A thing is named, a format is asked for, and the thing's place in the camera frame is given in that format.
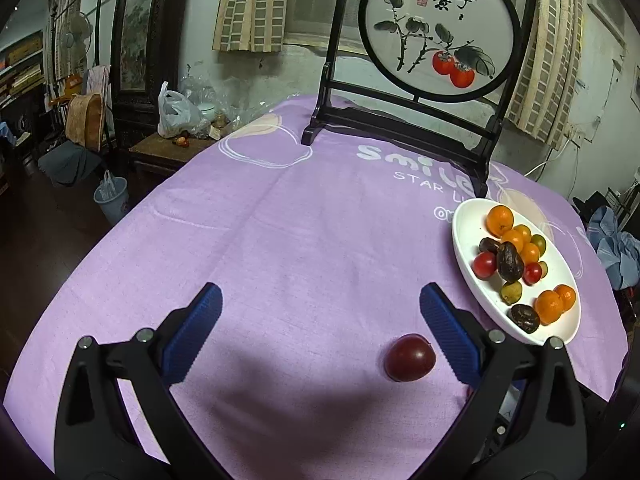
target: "curtain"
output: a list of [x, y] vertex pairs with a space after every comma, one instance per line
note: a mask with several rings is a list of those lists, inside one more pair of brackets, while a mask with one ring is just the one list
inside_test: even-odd
[[582, 48], [582, 0], [538, 0], [527, 55], [507, 118], [559, 149], [569, 136]]
[[287, 0], [220, 0], [213, 50], [279, 52]]
[[[76, 59], [73, 56], [73, 49], [60, 48], [60, 37], [64, 33], [69, 21], [80, 11], [80, 0], [76, 0], [66, 11], [63, 12], [73, 0], [49, 0], [49, 16], [47, 26], [44, 32], [44, 71], [45, 78], [49, 85], [55, 84], [57, 81], [72, 75], [78, 71], [78, 66], [82, 63], [82, 59]], [[56, 56], [56, 73], [52, 73], [52, 49], [51, 49], [51, 30], [52, 20], [51, 14], [54, 6], [58, 6], [56, 14], [56, 37], [55, 37], [55, 56]]]

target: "white oval plate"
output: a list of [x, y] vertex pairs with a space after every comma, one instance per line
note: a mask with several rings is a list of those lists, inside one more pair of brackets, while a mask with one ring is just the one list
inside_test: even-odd
[[456, 253], [456, 260], [465, 278], [466, 284], [484, 308], [485, 312], [496, 324], [505, 332], [516, 338], [518, 341], [527, 344], [542, 345], [551, 336], [555, 335], [565, 343], [574, 338], [580, 325], [580, 294], [575, 284], [574, 276], [569, 269], [562, 254], [556, 246], [549, 241], [548, 237], [529, 220], [521, 214], [513, 211], [514, 225], [524, 224], [531, 229], [532, 234], [539, 234], [545, 237], [546, 251], [540, 258], [548, 265], [548, 274], [533, 286], [526, 285], [522, 280], [522, 297], [518, 303], [533, 306], [534, 300], [544, 290], [554, 290], [561, 283], [569, 285], [575, 290], [576, 300], [574, 306], [560, 316], [555, 323], [547, 326], [540, 325], [533, 334], [527, 334], [521, 330], [509, 317], [507, 313], [510, 306], [504, 303], [500, 297], [500, 288], [504, 283], [496, 272], [488, 280], [479, 280], [474, 274], [471, 264], [478, 256], [478, 244], [485, 237], [495, 238], [487, 230], [485, 219], [492, 207], [499, 205], [493, 200], [485, 198], [473, 198], [465, 200], [458, 206], [453, 215], [451, 225], [453, 232], [453, 248]]

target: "blue cloth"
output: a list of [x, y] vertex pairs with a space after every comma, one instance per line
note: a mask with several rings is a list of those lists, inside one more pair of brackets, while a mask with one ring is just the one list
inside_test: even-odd
[[12, 146], [15, 146], [15, 143], [17, 142], [17, 139], [6, 123], [0, 123], [0, 137], [4, 137]]
[[614, 290], [638, 284], [640, 242], [631, 234], [618, 231], [618, 219], [611, 208], [596, 209], [589, 220], [587, 236]]

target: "metal screw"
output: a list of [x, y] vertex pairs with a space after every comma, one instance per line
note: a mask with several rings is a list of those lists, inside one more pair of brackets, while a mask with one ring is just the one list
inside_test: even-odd
[[146, 343], [148, 341], [151, 341], [153, 336], [154, 336], [154, 331], [150, 328], [141, 328], [136, 333], [136, 339], [141, 343]]
[[91, 346], [91, 343], [93, 342], [94, 340], [90, 335], [82, 336], [78, 341], [78, 348], [81, 348], [82, 350], [86, 350], [87, 348], [89, 348], [89, 346]]
[[559, 350], [564, 346], [564, 342], [558, 336], [551, 336], [549, 338], [549, 344], [556, 350]]
[[506, 337], [502, 330], [494, 328], [493, 330], [489, 330], [489, 339], [494, 343], [504, 343]]

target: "orange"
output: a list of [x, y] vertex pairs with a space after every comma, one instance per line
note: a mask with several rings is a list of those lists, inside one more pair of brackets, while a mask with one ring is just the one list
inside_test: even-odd
[[486, 216], [486, 228], [493, 236], [500, 237], [513, 227], [513, 213], [505, 205], [492, 207]]
[[520, 257], [522, 258], [524, 264], [527, 266], [540, 259], [540, 249], [536, 244], [527, 242], [524, 244], [524, 247], [520, 251]]
[[520, 252], [524, 247], [524, 238], [522, 237], [522, 233], [516, 231], [516, 229], [507, 231], [500, 237], [500, 243], [503, 244], [505, 242], [511, 242], [513, 245], [515, 245], [516, 251], [518, 252]]
[[524, 243], [528, 244], [531, 241], [531, 229], [529, 229], [526, 225], [518, 224], [513, 228], [513, 230], [522, 234]]
[[573, 290], [569, 285], [558, 285], [554, 289], [560, 296], [562, 300], [562, 304], [564, 305], [564, 312], [569, 310], [575, 303], [575, 290]]
[[560, 318], [564, 312], [564, 304], [556, 292], [545, 290], [536, 299], [534, 309], [540, 316], [540, 323], [548, 325]]

